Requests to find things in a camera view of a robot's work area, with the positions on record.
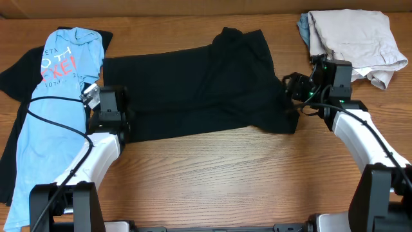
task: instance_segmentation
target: wooden table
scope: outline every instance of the wooden table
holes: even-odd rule
[[[387,15],[399,50],[411,59],[412,13]],[[279,78],[292,72],[308,75],[298,20],[295,14],[4,20],[0,72],[44,44],[58,26],[113,32],[107,57],[203,46],[228,26],[243,32],[262,29]],[[365,80],[353,83],[353,98],[365,103],[380,132],[409,160],[411,94],[412,65],[395,72],[386,91]],[[0,105],[3,151],[19,102],[0,92]],[[360,176],[348,150],[324,122],[302,116],[294,135],[248,127],[129,144],[98,195],[105,220],[131,219],[138,226],[272,226],[347,210]],[[0,206],[0,227],[7,213]]]

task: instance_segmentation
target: black t-shirt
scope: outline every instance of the black t-shirt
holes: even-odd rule
[[[130,142],[245,126],[294,133],[299,114],[261,30],[224,28],[201,48],[105,59],[104,84],[128,89]]]
[[[96,32],[102,36],[102,45],[106,52],[113,34],[98,30]],[[44,46],[29,50],[13,66],[0,73],[0,90],[21,102],[17,111],[17,118],[14,121],[6,148],[0,160],[0,202],[6,203],[7,206],[10,206],[12,203],[16,176],[15,154],[17,140],[26,118],[26,107],[28,101],[32,98],[34,89],[42,81],[40,69],[43,50]],[[88,115],[90,115],[89,110],[86,111],[86,116]]]

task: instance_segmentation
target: wood grain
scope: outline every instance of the wood grain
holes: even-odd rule
[[[412,58],[412,14],[387,15],[399,50]],[[229,26],[243,32],[262,29],[279,78],[292,72],[308,74],[298,19],[234,15],[5,20],[0,21],[0,71],[44,44],[58,26],[113,32],[107,57],[203,46]],[[365,103],[380,132],[409,160],[411,94],[411,65],[395,72],[386,91],[365,80],[353,83],[353,98]],[[19,103],[0,93],[0,104],[3,150]],[[105,220],[131,219],[138,226],[272,226],[302,222],[312,213],[347,210],[360,176],[348,150],[324,122],[301,117],[294,135],[248,127],[129,144],[98,194]],[[0,226],[7,213],[8,208],[0,206]]]
[[[408,12],[410,0],[0,0],[9,19],[296,14],[309,10],[363,9]]]

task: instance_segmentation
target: cable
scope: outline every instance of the cable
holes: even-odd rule
[[[317,63],[315,64],[314,69],[312,70],[312,73],[311,73],[310,76],[309,76],[309,80],[312,80],[312,79],[313,79],[314,74],[315,74],[315,71],[316,71],[316,68],[317,68]]]
[[[328,85],[325,86],[324,89],[322,90],[322,93],[321,93],[321,103],[323,103],[324,94],[326,93],[326,91],[327,91],[329,88],[332,88],[332,85],[331,85],[331,84],[328,84]]]
[[[321,86],[319,85],[319,87],[317,87],[317,89],[314,91],[314,94],[312,94],[312,96],[310,96],[303,104],[308,103],[310,100],[313,99],[313,97],[315,97],[315,95],[317,94],[317,92],[319,92],[319,90],[321,89]]]
[[[54,200],[60,195],[61,191],[63,190],[63,187],[69,182],[69,180],[76,174],[76,171],[79,170],[79,168],[82,166],[83,162],[87,159],[87,157],[89,156],[89,154],[91,153],[91,150],[93,148],[93,142],[91,141],[91,139],[85,133],[83,133],[81,131],[78,131],[74,128],[71,128],[69,126],[66,126],[66,125],[63,125],[63,124],[60,124],[60,123],[53,122],[53,121],[50,121],[48,119],[42,118],[42,117],[34,114],[33,112],[31,112],[29,110],[29,106],[30,106],[31,102],[42,100],[42,99],[59,99],[59,100],[74,101],[74,102],[82,102],[82,101],[79,100],[79,99],[71,99],[71,98],[67,98],[67,97],[54,97],[54,96],[36,97],[36,98],[30,100],[29,104],[27,104],[27,113],[30,114],[31,116],[35,117],[36,119],[39,119],[41,121],[50,123],[50,124],[55,125],[55,126],[59,126],[61,128],[70,130],[72,132],[75,132],[75,133],[83,136],[89,142],[89,149],[84,154],[83,158],[79,161],[79,163],[77,163],[77,165],[70,171],[70,174],[63,180],[62,184],[57,188],[57,190],[53,194],[53,196],[51,196],[51,198],[49,199],[47,205],[44,207],[44,209],[41,212],[39,218],[37,219],[36,223],[34,224],[32,232],[35,232],[36,229],[39,227],[40,221],[42,220],[42,218],[46,214],[47,210],[49,210],[50,206],[54,203]]]
[[[400,172],[400,174],[402,175],[402,177],[405,180],[406,186],[409,188],[409,191],[412,193],[412,182],[410,181],[410,179],[407,177],[405,170],[399,165],[399,163],[396,161],[396,159],[393,157],[392,152],[390,152],[388,150],[388,148],[386,147],[386,145],[384,144],[384,142],[382,141],[382,139],[379,137],[379,135],[376,133],[376,131],[368,124],[367,121],[362,120],[360,117],[356,116],[355,114],[349,112],[348,110],[342,109],[340,107],[337,106],[333,106],[331,104],[324,104],[324,103],[306,103],[306,104],[299,104],[297,105],[297,107],[299,108],[304,108],[305,106],[315,106],[315,107],[329,107],[329,108],[333,108],[335,110],[341,111],[346,113],[349,116],[352,116],[354,119],[358,120],[360,123],[362,123],[365,127],[367,127],[367,129],[369,129],[369,131],[372,133],[372,135],[374,136],[374,138],[377,140],[377,142],[379,143],[379,145],[382,147],[382,149],[384,150],[385,154],[388,156],[388,158],[392,161],[392,163],[395,165],[395,167],[398,169],[398,171]]]

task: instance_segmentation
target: crumpled fabric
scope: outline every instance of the crumpled fabric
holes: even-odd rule
[[[33,91],[32,99],[42,96],[80,99],[85,82],[98,80],[103,58],[99,33],[82,28],[55,31],[44,45],[40,69],[43,80]],[[43,99],[32,102],[30,111],[86,132],[81,102]],[[17,141],[17,176],[5,231],[20,231],[30,223],[29,195],[33,187],[53,182],[83,144],[80,135],[27,115]]]
[[[328,59],[350,61],[351,81],[368,78],[385,90],[394,71],[405,67],[393,37],[389,18],[382,12],[327,10],[308,13],[310,55],[327,54]]]
[[[297,27],[299,29],[299,33],[301,34],[303,42],[307,45],[308,50],[310,50],[310,31],[308,23],[308,13],[301,14],[301,18],[297,22]]]

